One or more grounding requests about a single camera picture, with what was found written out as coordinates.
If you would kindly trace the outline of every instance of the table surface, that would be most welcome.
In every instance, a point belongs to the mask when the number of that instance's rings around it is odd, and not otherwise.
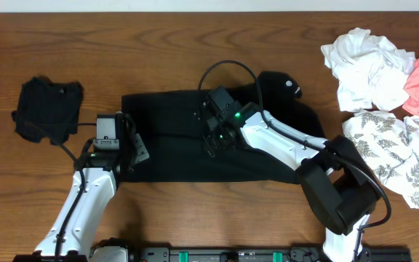
[[[419,57],[419,13],[82,13],[0,14],[0,261],[31,253],[62,207],[72,162],[58,147],[29,143],[14,132],[22,83],[45,75],[80,81],[80,122],[121,108],[121,96],[196,89],[208,66],[240,60],[256,74],[283,71],[328,138],[351,116],[338,110],[338,81],[320,51],[360,27],[387,36]],[[222,66],[204,88],[250,82],[242,69]],[[66,143],[75,154],[94,127],[80,127]],[[419,210],[387,190],[390,221],[364,235],[368,245],[408,246],[419,261]],[[384,216],[378,204],[372,221]],[[173,246],[289,246],[322,243],[324,227],[299,186],[246,183],[123,183],[107,206],[96,240],[125,237]]]

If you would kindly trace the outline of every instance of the white wall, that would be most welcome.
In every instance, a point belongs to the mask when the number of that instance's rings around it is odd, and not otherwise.
[[[419,11],[419,0],[0,0],[0,12]]]

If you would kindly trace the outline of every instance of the wood grain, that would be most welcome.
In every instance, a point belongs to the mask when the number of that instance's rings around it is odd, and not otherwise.
[[[121,95],[195,89],[206,68],[235,59],[255,73],[284,71],[303,88],[328,138],[349,113],[338,110],[338,81],[320,46],[355,28],[387,36],[419,57],[419,13],[82,13],[0,14],[0,261],[31,253],[63,205],[72,163],[61,149],[13,132],[20,85],[32,76],[80,81],[82,121],[120,109]],[[205,88],[250,81],[240,68],[212,72]],[[75,154],[92,136],[82,127],[66,143]],[[403,245],[419,261],[419,210],[390,194],[389,223],[369,245]],[[382,203],[372,219],[384,215]],[[299,186],[275,182],[122,184],[96,236],[174,246],[288,246],[321,243],[324,228]]]

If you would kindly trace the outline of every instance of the white fabric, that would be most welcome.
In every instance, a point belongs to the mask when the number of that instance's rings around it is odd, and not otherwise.
[[[363,111],[342,128],[380,182],[419,208],[419,116],[402,122],[391,113]]]
[[[390,111],[408,99],[403,90],[415,70],[415,53],[397,49],[385,36],[355,28],[339,36],[334,44],[321,46],[324,64],[339,79],[341,111],[372,108]]]

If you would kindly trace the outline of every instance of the black garment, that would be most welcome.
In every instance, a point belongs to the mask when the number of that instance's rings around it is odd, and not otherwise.
[[[263,103],[279,121],[297,130],[324,137],[316,114],[295,101],[298,86],[272,82],[260,75]],[[229,90],[242,105],[258,103],[255,85]],[[230,182],[276,180],[298,183],[295,171],[255,149],[237,148],[210,157],[202,147],[197,119],[197,92],[175,91],[122,97],[122,111],[131,113],[150,159],[137,164],[125,181]]]
[[[80,83],[56,84],[33,77],[22,85],[17,110],[12,112],[15,132],[30,142],[40,143],[44,135],[27,123],[30,122],[64,143],[69,134],[77,133],[81,100]]]

